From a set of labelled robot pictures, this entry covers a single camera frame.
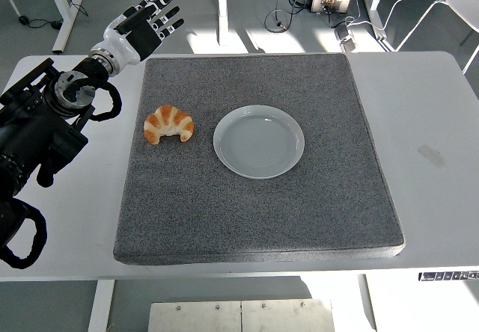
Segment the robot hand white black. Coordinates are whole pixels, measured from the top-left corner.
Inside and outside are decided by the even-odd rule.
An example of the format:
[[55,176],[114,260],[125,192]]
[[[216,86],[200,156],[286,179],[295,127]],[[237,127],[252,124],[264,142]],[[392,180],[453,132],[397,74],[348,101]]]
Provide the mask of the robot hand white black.
[[117,50],[117,61],[128,58],[132,64],[148,58],[184,23],[177,17],[180,8],[170,6],[172,1],[142,0],[127,8],[105,30],[102,46]]

